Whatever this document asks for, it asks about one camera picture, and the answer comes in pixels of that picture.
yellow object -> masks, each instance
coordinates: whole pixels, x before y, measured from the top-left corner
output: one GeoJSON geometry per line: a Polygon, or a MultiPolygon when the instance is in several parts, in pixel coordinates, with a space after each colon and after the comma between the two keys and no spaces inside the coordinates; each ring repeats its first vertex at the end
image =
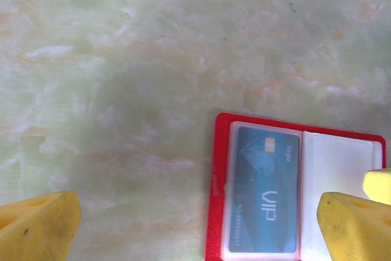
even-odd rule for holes
{"type": "Polygon", "coordinates": [[[362,188],[372,201],[391,205],[391,168],[368,171],[362,188]]]}
{"type": "Polygon", "coordinates": [[[0,206],[0,261],[64,261],[80,219],[72,191],[0,206]]]}
{"type": "Polygon", "coordinates": [[[317,218],[333,261],[391,260],[391,206],[324,193],[317,218]]]}

card chip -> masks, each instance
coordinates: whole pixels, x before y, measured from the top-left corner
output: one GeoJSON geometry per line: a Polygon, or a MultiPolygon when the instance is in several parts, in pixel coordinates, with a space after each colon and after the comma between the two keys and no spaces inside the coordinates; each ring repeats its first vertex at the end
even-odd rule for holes
{"type": "Polygon", "coordinates": [[[274,153],[276,149],[276,139],[267,137],[265,138],[265,152],[274,153]]]}

card holder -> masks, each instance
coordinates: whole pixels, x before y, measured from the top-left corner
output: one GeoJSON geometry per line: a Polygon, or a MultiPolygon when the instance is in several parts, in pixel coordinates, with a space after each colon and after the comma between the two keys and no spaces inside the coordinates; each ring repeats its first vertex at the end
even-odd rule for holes
{"type": "Polygon", "coordinates": [[[218,115],[205,260],[331,261],[320,195],[366,198],[362,180],[386,166],[385,150],[377,135],[218,115]]]}

green marble countertop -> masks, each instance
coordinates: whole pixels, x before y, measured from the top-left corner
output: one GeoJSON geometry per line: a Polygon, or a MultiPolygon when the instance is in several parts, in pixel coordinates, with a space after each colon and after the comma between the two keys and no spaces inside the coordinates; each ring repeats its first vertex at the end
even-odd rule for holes
{"type": "Polygon", "coordinates": [[[202,260],[215,115],[391,139],[390,16],[391,0],[0,0],[0,204],[77,191],[69,261],[202,260]]]}

blue card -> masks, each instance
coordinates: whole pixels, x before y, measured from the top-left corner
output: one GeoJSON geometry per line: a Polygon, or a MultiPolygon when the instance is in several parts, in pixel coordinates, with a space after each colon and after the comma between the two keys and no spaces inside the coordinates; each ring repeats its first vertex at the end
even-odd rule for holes
{"type": "Polygon", "coordinates": [[[229,251],[296,252],[299,136],[239,127],[233,148],[229,251]]]}

